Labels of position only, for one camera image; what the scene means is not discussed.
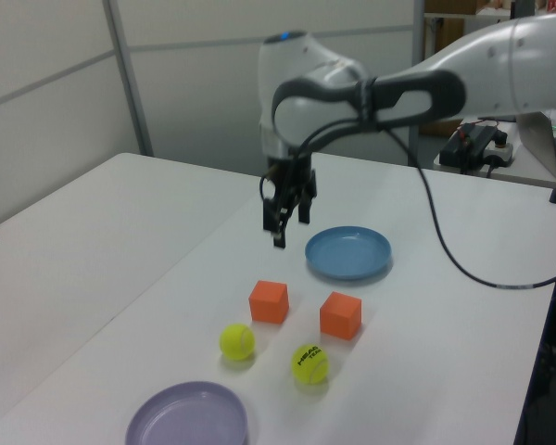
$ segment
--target blue plate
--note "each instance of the blue plate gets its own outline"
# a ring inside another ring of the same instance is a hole
[[[391,246],[365,227],[334,227],[309,240],[305,256],[314,271],[338,280],[360,280],[387,268]]]

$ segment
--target purple plate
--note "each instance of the purple plate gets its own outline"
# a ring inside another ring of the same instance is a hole
[[[133,417],[126,445],[243,445],[247,416],[228,388],[187,382],[164,389]]]

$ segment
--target table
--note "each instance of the table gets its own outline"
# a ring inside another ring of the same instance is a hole
[[[256,186],[123,154],[0,224],[0,417]]]
[[[475,121],[467,119],[462,123]],[[484,121],[478,125],[495,125],[494,121]],[[520,184],[530,184],[540,187],[556,188],[556,178],[544,167],[544,165],[531,154],[531,152],[521,143],[517,124],[514,122],[500,122],[499,130],[507,134],[507,142],[513,145],[513,161],[509,167],[498,167],[492,171],[490,178],[501,181],[511,181]],[[441,165],[437,155],[433,161],[433,168],[441,172],[459,173],[459,169]],[[471,175],[485,178],[488,172],[488,165],[480,170],[470,171]]]
[[[286,250],[261,231],[252,196],[5,415],[0,444],[123,443],[144,401],[197,379],[242,399],[249,445],[512,443],[551,287],[503,291],[460,274],[438,244],[413,169],[328,155],[313,163],[311,225],[292,221]],[[441,229],[468,270],[508,283],[556,273],[549,189],[426,174]],[[344,224],[389,239],[387,276],[342,283],[305,266],[307,240]],[[225,362],[218,335],[250,323],[247,297],[259,279],[288,284],[289,315],[281,326],[252,324],[255,360]],[[319,333],[318,311],[333,290],[363,300],[351,342]],[[289,372],[305,342],[321,342],[331,357],[328,382],[317,387],[296,385]]]

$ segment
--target yellow tennis ball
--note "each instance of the yellow tennis ball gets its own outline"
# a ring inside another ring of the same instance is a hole
[[[319,346],[303,345],[295,351],[290,367],[299,382],[314,385],[327,377],[330,361]]]
[[[256,338],[244,324],[229,324],[221,334],[221,351],[227,359],[244,360],[256,347]]]

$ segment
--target floor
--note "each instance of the floor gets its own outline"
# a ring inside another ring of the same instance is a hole
[[[418,160],[425,169],[433,168],[433,160],[445,145],[447,138],[419,136]],[[537,361],[537,384],[544,395],[531,397],[524,410],[514,445],[556,445],[556,349],[542,349]]]

